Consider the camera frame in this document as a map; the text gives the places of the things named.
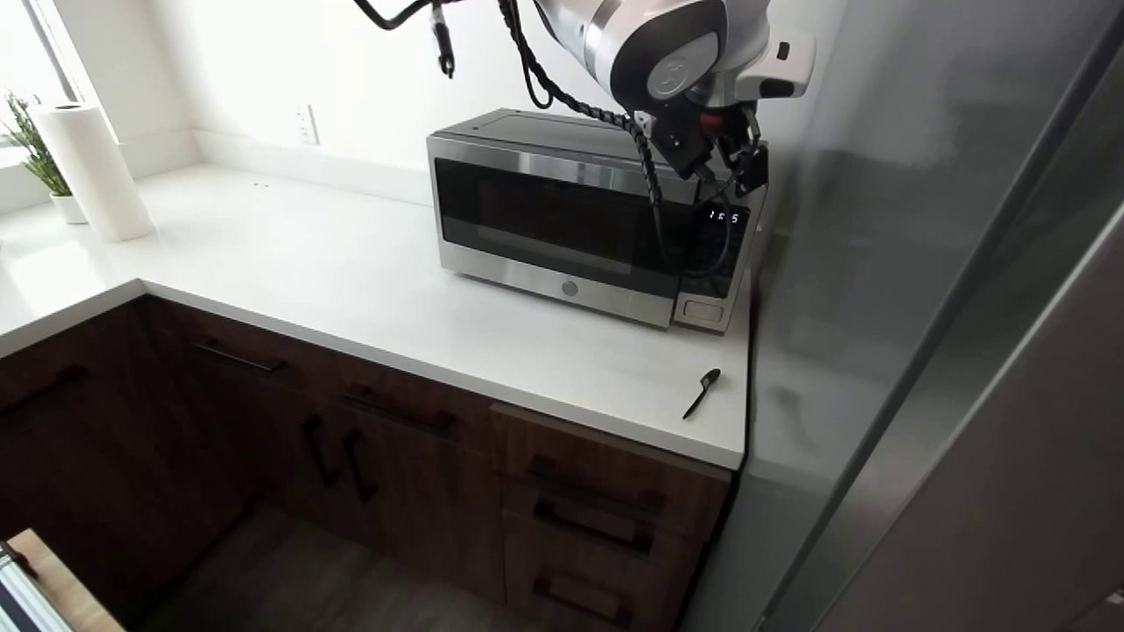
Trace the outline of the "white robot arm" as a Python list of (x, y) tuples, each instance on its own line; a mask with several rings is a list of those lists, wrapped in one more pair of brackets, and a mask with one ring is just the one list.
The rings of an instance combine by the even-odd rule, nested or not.
[(739, 191), (768, 177), (764, 99), (802, 99), (815, 43), (777, 30), (768, 0), (533, 0), (545, 30), (606, 87), (615, 111), (562, 87), (572, 111), (610, 124), (683, 174), (725, 161)]

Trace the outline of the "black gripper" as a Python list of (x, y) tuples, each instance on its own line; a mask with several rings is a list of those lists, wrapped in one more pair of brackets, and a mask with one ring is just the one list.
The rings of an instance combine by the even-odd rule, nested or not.
[(654, 115), (649, 139), (683, 177), (719, 159), (739, 191), (757, 191), (768, 181), (768, 148), (757, 104), (704, 108), (676, 99)]

